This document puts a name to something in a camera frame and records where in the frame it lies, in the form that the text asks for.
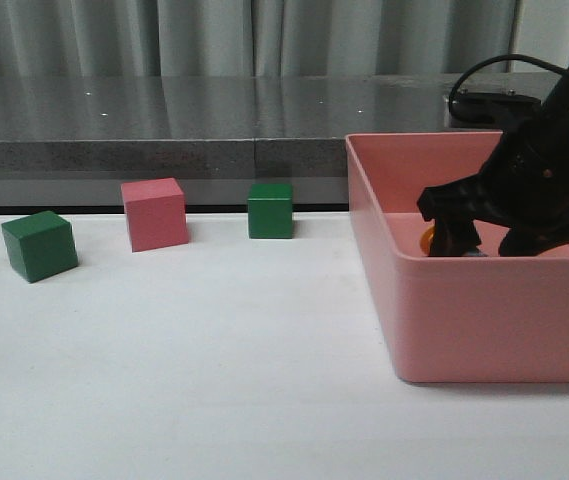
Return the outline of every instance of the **pink cube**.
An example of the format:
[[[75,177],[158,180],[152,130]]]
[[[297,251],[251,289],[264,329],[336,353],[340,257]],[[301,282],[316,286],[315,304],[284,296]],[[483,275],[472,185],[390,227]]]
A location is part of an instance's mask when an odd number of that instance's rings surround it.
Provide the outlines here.
[[[174,178],[122,184],[134,252],[188,243],[184,192]]]

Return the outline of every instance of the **green cube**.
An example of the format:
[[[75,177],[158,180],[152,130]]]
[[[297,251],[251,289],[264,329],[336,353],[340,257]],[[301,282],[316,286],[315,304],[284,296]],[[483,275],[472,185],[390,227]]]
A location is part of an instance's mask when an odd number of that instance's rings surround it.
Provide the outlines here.
[[[250,238],[293,238],[293,187],[258,183],[248,195]]]
[[[77,267],[71,224],[53,212],[40,212],[2,224],[13,269],[29,282]]]

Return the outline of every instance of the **wooden block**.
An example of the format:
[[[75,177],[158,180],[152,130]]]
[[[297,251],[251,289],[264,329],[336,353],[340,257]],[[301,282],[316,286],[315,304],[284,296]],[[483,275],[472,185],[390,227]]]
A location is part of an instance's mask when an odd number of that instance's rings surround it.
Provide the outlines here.
[[[121,185],[134,252],[188,243],[184,192],[174,178]]]
[[[248,195],[250,238],[293,238],[293,187],[257,183]]]
[[[2,224],[13,269],[29,282],[78,265],[71,224],[45,211]]]

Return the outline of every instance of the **gray countertop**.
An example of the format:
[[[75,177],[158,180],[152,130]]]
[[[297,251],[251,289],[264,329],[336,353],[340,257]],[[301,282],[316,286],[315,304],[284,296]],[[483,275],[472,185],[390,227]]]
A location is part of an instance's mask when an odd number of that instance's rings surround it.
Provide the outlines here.
[[[457,77],[0,77],[0,206],[114,205],[122,180],[160,176],[190,204],[243,203],[270,179],[301,203],[345,202],[344,136],[447,129]],[[467,86],[543,98],[555,81]]]

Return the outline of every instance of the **black cable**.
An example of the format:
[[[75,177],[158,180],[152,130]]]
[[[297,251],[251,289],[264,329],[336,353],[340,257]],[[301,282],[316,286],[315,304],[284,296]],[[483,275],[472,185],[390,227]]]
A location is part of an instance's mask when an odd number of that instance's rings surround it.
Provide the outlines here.
[[[464,118],[463,116],[460,116],[459,113],[453,111],[453,103],[455,101],[455,97],[457,96],[458,90],[460,89],[462,84],[478,70],[481,70],[482,68],[492,65],[494,63],[510,62],[510,61],[530,63],[531,65],[535,65],[536,67],[540,67],[543,68],[544,70],[548,70],[563,77],[569,78],[569,70],[567,70],[566,68],[562,68],[558,65],[545,62],[544,60],[540,60],[539,58],[531,57],[529,55],[522,55],[519,53],[508,53],[506,55],[498,55],[496,57],[491,57],[469,68],[466,72],[462,74],[460,78],[457,79],[455,84],[453,84],[451,92],[448,95],[448,111],[451,114],[451,116],[462,122],[473,122],[473,119]]]

